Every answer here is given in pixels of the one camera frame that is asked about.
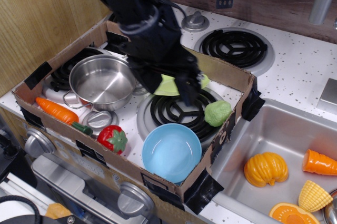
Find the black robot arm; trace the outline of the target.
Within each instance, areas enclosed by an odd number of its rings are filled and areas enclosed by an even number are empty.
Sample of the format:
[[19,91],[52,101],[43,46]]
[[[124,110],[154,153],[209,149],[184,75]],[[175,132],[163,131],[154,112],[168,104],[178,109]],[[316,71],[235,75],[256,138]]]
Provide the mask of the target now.
[[163,75],[174,77],[186,105],[201,91],[202,73],[197,58],[181,44],[181,29],[169,0],[100,0],[114,14],[129,42],[119,45],[132,73],[154,93]]

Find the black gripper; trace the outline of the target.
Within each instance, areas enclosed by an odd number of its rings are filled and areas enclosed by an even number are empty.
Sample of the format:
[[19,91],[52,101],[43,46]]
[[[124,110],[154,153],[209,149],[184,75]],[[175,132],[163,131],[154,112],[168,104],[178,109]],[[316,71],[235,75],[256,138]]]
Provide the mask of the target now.
[[145,19],[118,24],[130,42],[122,51],[128,55],[130,69],[140,84],[154,94],[162,82],[161,74],[175,77],[185,105],[191,106],[201,91],[203,74],[197,59],[181,45],[181,29],[169,5],[153,6]]

